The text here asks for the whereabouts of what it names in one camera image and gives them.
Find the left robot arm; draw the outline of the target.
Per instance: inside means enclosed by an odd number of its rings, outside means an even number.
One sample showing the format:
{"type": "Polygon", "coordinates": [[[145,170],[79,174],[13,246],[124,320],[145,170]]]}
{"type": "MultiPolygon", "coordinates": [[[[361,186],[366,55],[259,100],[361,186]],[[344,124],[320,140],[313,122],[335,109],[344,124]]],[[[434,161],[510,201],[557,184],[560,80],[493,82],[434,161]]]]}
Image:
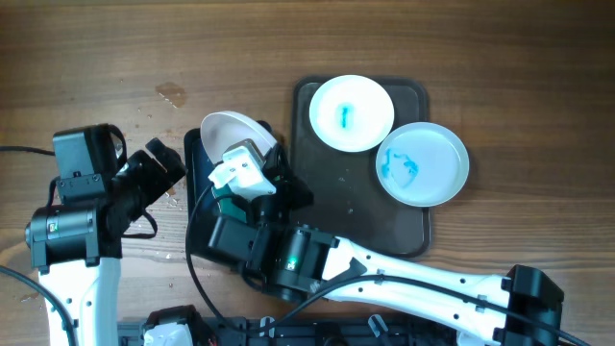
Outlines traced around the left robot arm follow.
{"type": "Polygon", "coordinates": [[[181,178],[191,175],[181,156],[158,138],[129,155],[121,131],[102,124],[55,133],[60,170],[49,188],[59,204],[36,210],[26,243],[41,284],[59,315],[50,332],[62,340],[70,322],[70,345],[109,345],[116,314],[122,239],[132,222],[181,178]]]}

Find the green yellow sponge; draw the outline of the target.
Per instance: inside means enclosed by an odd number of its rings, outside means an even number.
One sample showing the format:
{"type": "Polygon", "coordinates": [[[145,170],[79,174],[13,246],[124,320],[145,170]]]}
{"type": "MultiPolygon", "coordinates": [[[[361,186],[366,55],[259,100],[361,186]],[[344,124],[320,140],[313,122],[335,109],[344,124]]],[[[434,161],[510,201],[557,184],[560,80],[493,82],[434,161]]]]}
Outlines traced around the green yellow sponge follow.
{"type": "Polygon", "coordinates": [[[225,215],[246,223],[250,204],[243,197],[228,191],[215,190],[212,193],[219,215],[225,215]]]}

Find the white plate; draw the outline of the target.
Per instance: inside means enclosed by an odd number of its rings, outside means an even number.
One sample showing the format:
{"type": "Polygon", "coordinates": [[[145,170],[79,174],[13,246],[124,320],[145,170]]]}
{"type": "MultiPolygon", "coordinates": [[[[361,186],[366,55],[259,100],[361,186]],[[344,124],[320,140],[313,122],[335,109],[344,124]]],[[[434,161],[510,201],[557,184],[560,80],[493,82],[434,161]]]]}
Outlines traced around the white plate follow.
{"type": "Polygon", "coordinates": [[[207,115],[201,123],[200,135],[212,163],[222,161],[222,155],[230,147],[245,139],[250,139],[263,157],[278,144],[265,126],[236,111],[218,111],[207,115]]]}
{"type": "Polygon", "coordinates": [[[468,151],[451,130],[413,122],[381,143],[375,171],[383,189],[408,206],[430,208],[454,198],[470,173],[468,151]]]}
{"type": "Polygon", "coordinates": [[[391,132],[395,111],[386,90],[358,75],[332,78],[309,102],[312,130],[331,148],[348,153],[370,150],[391,132]]]}

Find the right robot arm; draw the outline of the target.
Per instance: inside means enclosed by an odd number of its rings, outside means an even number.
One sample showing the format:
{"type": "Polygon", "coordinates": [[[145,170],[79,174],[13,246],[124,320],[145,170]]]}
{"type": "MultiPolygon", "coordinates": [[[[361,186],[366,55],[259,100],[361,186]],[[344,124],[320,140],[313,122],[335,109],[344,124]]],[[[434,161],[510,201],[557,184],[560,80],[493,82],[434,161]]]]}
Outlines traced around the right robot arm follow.
{"type": "Polygon", "coordinates": [[[394,309],[456,330],[463,345],[555,345],[564,336],[563,292],[532,267],[463,274],[391,258],[307,225],[252,226],[224,216],[208,246],[287,301],[394,309]]]}

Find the white plate top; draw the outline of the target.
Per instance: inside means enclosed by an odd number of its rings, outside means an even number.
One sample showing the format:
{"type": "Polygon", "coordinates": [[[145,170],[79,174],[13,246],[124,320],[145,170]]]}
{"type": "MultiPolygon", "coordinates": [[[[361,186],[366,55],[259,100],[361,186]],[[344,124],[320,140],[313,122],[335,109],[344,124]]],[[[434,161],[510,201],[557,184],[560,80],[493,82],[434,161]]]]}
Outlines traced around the white plate top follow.
{"type": "Polygon", "coordinates": [[[309,102],[312,130],[331,148],[348,153],[370,150],[391,132],[395,111],[386,90],[358,75],[332,78],[309,102]]]}

